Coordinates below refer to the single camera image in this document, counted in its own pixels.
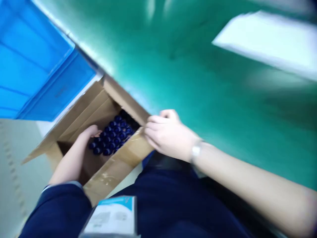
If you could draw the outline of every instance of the forearm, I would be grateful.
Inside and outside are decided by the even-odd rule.
[[[312,235],[317,192],[245,163],[203,143],[195,165],[240,196],[282,231]]]
[[[90,135],[85,131],[78,136],[73,146],[58,164],[49,184],[60,184],[79,179],[89,138]]]

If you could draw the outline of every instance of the finger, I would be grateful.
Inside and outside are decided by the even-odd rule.
[[[159,114],[161,117],[169,118],[172,120],[179,120],[179,116],[174,109],[163,110]]]
[[[158,141],[156,131],[152,130],[151,128],[146,127],[144,134],[150,137],[155,143]]]
[[[163,123],[170,123],[171,120],[168,119],[168,118],[164,118],[164,117],[161,117],[161,116],[150,116],[148,118],[148,122],[155,122],[155,123],[160,123],[160,124],[163,124]]]
[[[102,132],[102,130],[98,130],[98,132],[97,132],[94,136],[92,136],[92,137],[99,137],[100,134],[101,134],[101,132]]]
[[[152,130],[154,130],[154,131],[158,131],[159,129],[162,128],[162,126],[163,126],[163,125],[162,125],[162,124],[159,124],[159,123],[148,122],[145,127],[148,127],[148,128],[150,128],[150,129],[152,129]]]
[[[156,144],[150,137],[148,137],[147,135],[145,135],[145,138],[147,140],[147,142],[157,151],[159,151],[159,146],[158,144]]]

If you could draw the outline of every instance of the green table surface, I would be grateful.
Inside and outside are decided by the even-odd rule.
[[[174,108],[207,142],[316,189],[317,82],[220,49],[230,0],[37,0],[149,113]]]

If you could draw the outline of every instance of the hand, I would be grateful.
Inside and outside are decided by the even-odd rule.
[[[145,137],[158,152],[189,162],[192,147],[199,136],[186,127],[175,110],[163,110],[160,116],[150,116]]]
[[[87,134],[89,137],[99,137],[101,132],[101,130],[98,130],[97,125],[92,125],[84,130],[82,133]]]

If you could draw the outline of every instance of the blue label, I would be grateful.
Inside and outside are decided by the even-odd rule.
[[[132,200],[133,197],[130,196],[123,196],[123,197],[116,197],[116,198],[108,198],[108,199],[104,199],[101,200],[98,203],[98,206],[100,205],[111,205],[111,204],[120,204],[122,206],[125,206],[126,208],[128,208],[129,210],[132,211]]]

